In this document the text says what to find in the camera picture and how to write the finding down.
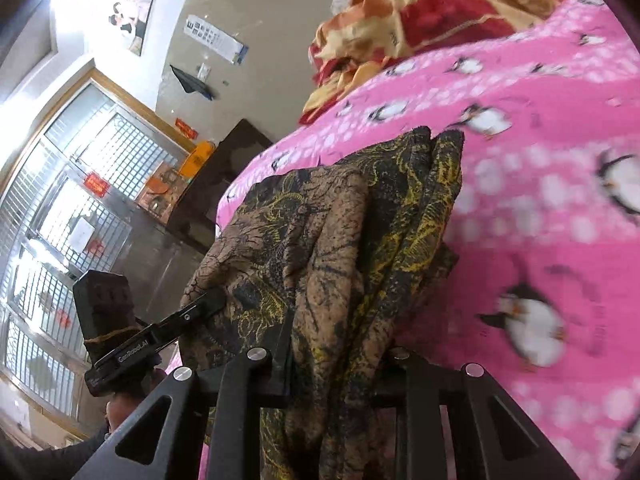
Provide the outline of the person's left hand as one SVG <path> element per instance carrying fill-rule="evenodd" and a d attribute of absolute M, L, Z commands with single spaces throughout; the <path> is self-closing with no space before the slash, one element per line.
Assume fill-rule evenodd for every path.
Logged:
<path fill-rule="evenodd" d="M 163 370 L 154 368 L 144 376 L 140 384 L 116 392 L 106 404 L 108 430 L 114 432 L 166 376 Z"/>

